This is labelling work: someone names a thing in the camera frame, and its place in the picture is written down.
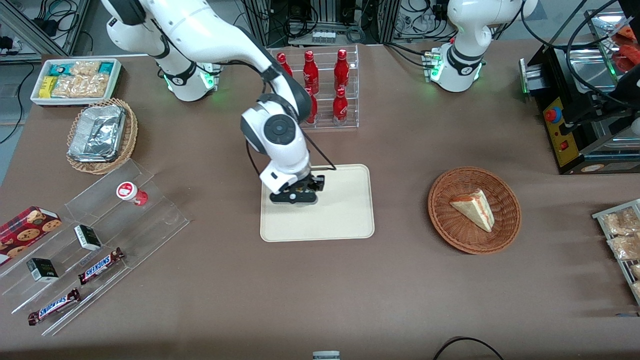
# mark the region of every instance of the red emergency stop button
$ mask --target red emergency stop button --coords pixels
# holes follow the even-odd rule
[[[551,109],[551,110],[547,110],[547,112],[545,112],[545,120],[552,122],[553,120],[555,120],[557,117],[557,111],[555,109]]]
[[[545,120],[551,124],[557,124],[562,118],[562,110],[557,106],[545,111]]]

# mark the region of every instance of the cookie box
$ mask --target cookie box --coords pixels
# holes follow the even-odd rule
[[[60,226],[57,214],[31,206],[0,226],[0,266]]]
[[[104,96],[102,97],[78,97],[78,98],[55,98],[55,97],[40,97],[40,89],[42,88],[43,82],[47,81],[47,78],[50,78],[50,72],[52,67],[57,65],[64,65],[73,63],[75,61],[99,61],[102,63],[113,63],[113,67],[111,68],[111,72],[109,73],[109,81],[107,82],[106,91],[104,92]],[[118,82],[118,77],[120,75],[120,70],[122,65],[115,58],[66,58],[66,59],[51,59],[47,60],[42,64],[42,69],[40,69],[40,74],[38,75],[38,80],[36,81],[35,86],[33,87],[33,91],[31,92],[31,101],[34,104],[43,106],[43,107],[71,107],[71,106],[84,106],[87,104],[95,104],[99,101],[105,101],[111,98],[113,92],[115,91],[116,84]]]

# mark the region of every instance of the yellow control panel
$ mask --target yellow control panel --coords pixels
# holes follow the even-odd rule
[[[554,153],[556,154],[556,159],[561,167],[577,158],[580,154],[573,135],[562,135],[560,133],[560,125],[564,124],[562,110],[562,102],[560,98],[557,98],[542,113],[545,118],[549,137],[551,138],[551,144],[554,148]]]

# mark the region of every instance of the green led light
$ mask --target green led light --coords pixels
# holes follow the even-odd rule
[[[173,92],[173,88],[171,87],[171,83],[169,82],[169,79],[166,78],[166,75],[164,76],[164,80],[166,81],[166,87],[169,88],[170,92]]]
[[[480,77],[480,69],[482,68],[482,63],[480,63],[478,65],[478,70],[476,71],[476,76],[474,77],[474,81],[478,80],[478,78]]]
[[[202,78],[202,81],[204,82],[204,86],[206,86],[207,89],[212,88],[216,84],[216,81],[213,78],[213,76],[205,72],[200,73],[200,78]]]
[[[442,68],[442,60],[438,61],[438,65],[436,65],[436,67],[434,67],[433,70],[431,71],[432,81],[438,81],[440,79],[440,75],[442,74],[440,72],[441,68]]]

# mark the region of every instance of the aluminum foil container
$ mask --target aluminum foil container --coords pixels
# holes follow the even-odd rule
[[[109,105],[85,109],[67,155],[80,162],[112,162],[118,157],[126,110]]]

